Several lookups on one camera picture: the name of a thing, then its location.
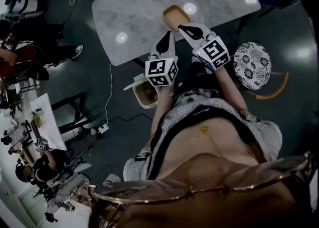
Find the floral cushion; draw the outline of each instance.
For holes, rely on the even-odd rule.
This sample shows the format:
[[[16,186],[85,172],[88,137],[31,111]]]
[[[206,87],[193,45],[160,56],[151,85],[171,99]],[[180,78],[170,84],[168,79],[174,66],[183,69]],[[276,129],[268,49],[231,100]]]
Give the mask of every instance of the floral cushion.
[[[234,70],[243,86],[251,90],[260,89],[270,77],[269,54],[258,43],[242,44],[234,55]]]

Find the wooden tray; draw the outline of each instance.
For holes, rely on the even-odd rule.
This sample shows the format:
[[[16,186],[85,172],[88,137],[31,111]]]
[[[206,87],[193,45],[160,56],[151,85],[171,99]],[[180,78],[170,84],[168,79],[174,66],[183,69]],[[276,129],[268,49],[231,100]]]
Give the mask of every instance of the wooden tray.
[[[163,11],[164,20],[171,28],[178,31],[178,26],[183,23],[190,23],[190,18],[184,10],[177,5],[172,5]]]

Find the white table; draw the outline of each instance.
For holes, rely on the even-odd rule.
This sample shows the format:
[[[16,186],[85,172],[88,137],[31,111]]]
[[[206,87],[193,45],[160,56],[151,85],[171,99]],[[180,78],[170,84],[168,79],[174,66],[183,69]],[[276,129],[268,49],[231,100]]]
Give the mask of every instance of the white table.
[[[38,130],[40,135],[48,141],[49,148],[67,150],[53,114],[49,95],[44,94],[30,102],[30,108],[31,111],[35,109],[42,109],[43,111],[43,114],[40,115],[41,127]]]
[[[171,5],[183,8],[192,22],[210,28],[260,9],[258,0],[96,0],[95,27],[113,65],[149,53],[151,45],[171,30],[162,18]],[[175,38],[182,36],[175,32]]]

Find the woman's right arm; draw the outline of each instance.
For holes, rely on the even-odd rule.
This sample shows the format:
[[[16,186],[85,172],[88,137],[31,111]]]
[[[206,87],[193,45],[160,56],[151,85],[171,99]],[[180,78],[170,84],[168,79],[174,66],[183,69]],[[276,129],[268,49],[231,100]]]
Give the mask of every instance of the woman's right arm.
[[[246,102],[226,69],[224,67],[219,68],[215,71],[215,75],[223,91],[225,100],[233,106],[233,108],[237,109],[240,114],[246,115],[248,112]]]

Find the forearm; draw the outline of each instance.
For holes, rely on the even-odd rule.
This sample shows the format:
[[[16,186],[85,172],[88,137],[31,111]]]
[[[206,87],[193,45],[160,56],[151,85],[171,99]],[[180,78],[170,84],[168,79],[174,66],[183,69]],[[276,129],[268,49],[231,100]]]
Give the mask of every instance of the forearm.
[[[215,75],[223,91],[225,100],[233,106],[233,108],[237,109],[239,113],[245,115],[248,111],[246,102],[226,69],[221,67],[215,71]]]
[[[173,86],[163,87],[159,94],[159,103],[156,107],[153,123],[151,127],[151,136],[155,134],[161,117],[170,110],[173,99]]]
[[[55,160],[54,160],[52,154],[50,153],[49,150],[44,151],[44,153],[45,153],[46,156],[48,157],[48,160],[49,160],[49,164],[48,164],[48,165],[49,165],[49,167],[50,167],[52,170],[54,170],[54,169],[55,169],[55,166],[56,166],[56,163],[55,163]]]

